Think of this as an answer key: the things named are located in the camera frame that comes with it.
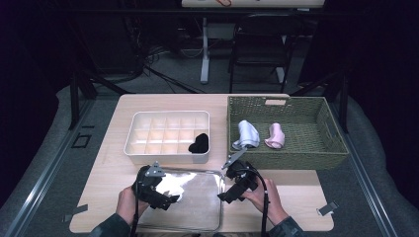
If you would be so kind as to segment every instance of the black object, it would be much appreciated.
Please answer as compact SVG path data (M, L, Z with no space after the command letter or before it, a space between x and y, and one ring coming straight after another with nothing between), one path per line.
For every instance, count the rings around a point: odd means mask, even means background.
M191 144L188 148L192 153L203 154L209 151L210 148L210 139L209 136L205 133L201 133L195 139L195 143Z
M225 175L234 179L235 184L225 193L217 195L222 201L227 201L227 203L232 203L234 200L240 199L244 200L241 195L248 189L254 191L258 188L256 183L256 170L249 162L243 162L241 160L236 160L228 166L227 172Z
M148 202L151 208L167 210L170 204L176 202L179 196L167 197L155 191L155 188L163 179L161 177L147 176L149 169L149 165L141 167L131 188L136 193L136 198Z
M281 93L284 92L295 39L302 34L303 22L299 16L289 14L250 14L234 27L233 46L228 65L230 73L229 93L237 83L261 83L260 81L234 82L234 66L277 67L285 69Z

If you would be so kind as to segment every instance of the white box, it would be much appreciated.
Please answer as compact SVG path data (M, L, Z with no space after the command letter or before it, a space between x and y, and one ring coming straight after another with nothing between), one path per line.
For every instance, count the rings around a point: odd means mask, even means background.
M205 133L209 149L192 153L189 146ZM124 153L134 164L204 164L210 153L210 115L205 111L138 112L126 139Z

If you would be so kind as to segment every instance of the pink object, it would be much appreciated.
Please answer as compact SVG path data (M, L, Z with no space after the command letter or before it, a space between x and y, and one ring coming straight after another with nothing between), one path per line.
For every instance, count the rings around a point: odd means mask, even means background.
M286 142L286 136L281 130L281 125L277 122L273 123L269 127L269 133L271 137L269 137L268 139L265 139L266 145L274 149L283 148Z

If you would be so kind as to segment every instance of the sleeve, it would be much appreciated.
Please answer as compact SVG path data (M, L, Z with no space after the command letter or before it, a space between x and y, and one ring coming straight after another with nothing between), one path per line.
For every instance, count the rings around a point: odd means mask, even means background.
M292 217L287 217L269 231L270 237L308 237Z
M96 226L89 237L126 237L129 234L129 225L114 213L104 222Z

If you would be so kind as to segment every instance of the gray carpet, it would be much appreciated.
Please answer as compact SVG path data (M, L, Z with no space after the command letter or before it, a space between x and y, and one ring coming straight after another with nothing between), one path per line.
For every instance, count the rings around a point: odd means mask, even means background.
M302 40L298 45L286 93L290 94L297 90L296 79L307 46L305 40ZM151 67L207 93L227 93L227 56L228 53L222 47L216 47L215 45L211 49L209 83L206 85L202 85L199 79L201 56L188 57L183 54L162 53L154 57ZM270 75L269 70L268 72L252 71L252 73L259 76L266 75L271 80L275 80L275 74ZM255 74L249 74L245 70L238 71L238 76L243 77ZM110 77L108 75L107 77L110 80L118 79L115 76ZM147 71L144 71L140 77L134 80L118 85L137 94L187 93L181 88L169 87L166 81L149 74ZM71 213L77 205L119 98L115 92L102 85L98 84L96 88L99 92L97 100L93 102L90 111L82 119L79 128L74 131L75 133L91 135L88 145L86 148L71 148L74 138L69 142L68 148L62 153L63 162L60 164L53 183L38 206L37 212L29 219L28 226L25 226L25 236L83 236L71 233L68 229L69 222L63 222L62 217L64 214ZM254 92L253 88L236 91L236 93ZM258 89L258 93L272 92L259 87ZM67 128L70 125L68 88L58 93L57 96L60 99L60 108L50 133L45 138L27 174L0 211L1 236L7 233L9 226L21 210L25 199L29 196L43 169L56 157L62 141L68 136ZM374 128L361 108L352 100L349 103L348 128L350 138L377 190L382 205L387 211L386 214L391 219L395 233L398 236L417 236L417 233L419 233L418 210L412 207L396 191L394 183L385 171L385 156ZM350 159L333 170L318 171L318 176L327 201L335 200L340 207L333 214L335 222L333 230L329 232L310 232L310 236L383 235L366 199L365 192L360 186L359 179L354 173Z

